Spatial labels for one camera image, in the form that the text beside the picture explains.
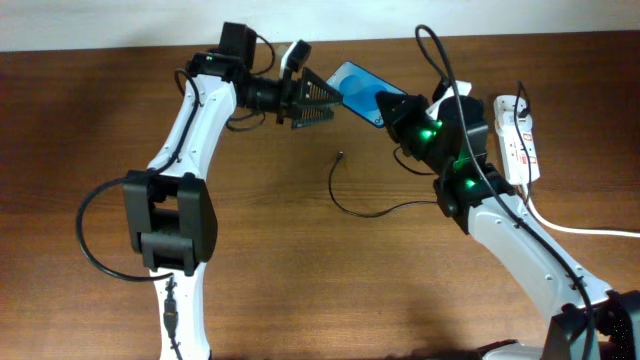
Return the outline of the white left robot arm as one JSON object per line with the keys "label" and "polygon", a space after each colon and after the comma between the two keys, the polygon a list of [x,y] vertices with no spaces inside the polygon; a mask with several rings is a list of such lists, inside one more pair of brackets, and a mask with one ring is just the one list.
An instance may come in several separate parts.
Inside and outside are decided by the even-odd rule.
{"label": "white left robot arm", "polygon": [[177,72],[183,102],[163,148],[123,186],[135,253],[158,299],[163,359],[209,359],[204,274],[218,235],[206,180],[218,139],[238,107],[290,119],[294,129],[327,121],[342,101],[306,67],[311,46],[285,51],[276,79],[252,73],[257,33],[227,22],[218,47],[197,52]]}

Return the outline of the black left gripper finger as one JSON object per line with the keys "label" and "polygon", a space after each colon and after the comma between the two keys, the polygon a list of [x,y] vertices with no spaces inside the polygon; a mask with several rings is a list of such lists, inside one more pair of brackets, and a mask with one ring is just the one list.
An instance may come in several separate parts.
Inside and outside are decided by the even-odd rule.
{"label": "black left gripper finger", "polygon": [[299,109],[291,121],[292,129],[300,129],[332,120],[334,112],[329,108]]}
{"label": "black left gripper finger", "polygon": [[342,103],[343,95],[308,67],[303,68],[298,85],[300,105],[336,106]]}

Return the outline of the blue Galaxy smartphone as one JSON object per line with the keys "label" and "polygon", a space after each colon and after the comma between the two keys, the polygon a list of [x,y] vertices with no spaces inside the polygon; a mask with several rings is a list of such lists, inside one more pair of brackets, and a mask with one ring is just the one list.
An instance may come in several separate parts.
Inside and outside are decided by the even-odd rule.
{"label": "blue Galaxy smartphone", "polygon": [[384,127],[376,94],[406,94],[400,88],[350,61],[344,62],[328,78],[327,84],[342,94],[344,107],[376,128]]}

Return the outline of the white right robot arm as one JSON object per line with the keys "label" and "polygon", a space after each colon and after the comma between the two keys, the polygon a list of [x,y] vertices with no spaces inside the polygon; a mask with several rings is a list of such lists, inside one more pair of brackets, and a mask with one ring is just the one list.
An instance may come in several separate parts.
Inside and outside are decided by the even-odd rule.
{"label": "white right robot arm", "polygon": [[540,347],[510,339],[444,358],[638,358],[639,293],[613,290],[536,222],[486,160],[489,127],[481,101],[452,96],[430,116],[421,95],[380,92],[375,99],[391,139],[436,173],[434,190],[444,215],[503,264],[548,328]]}

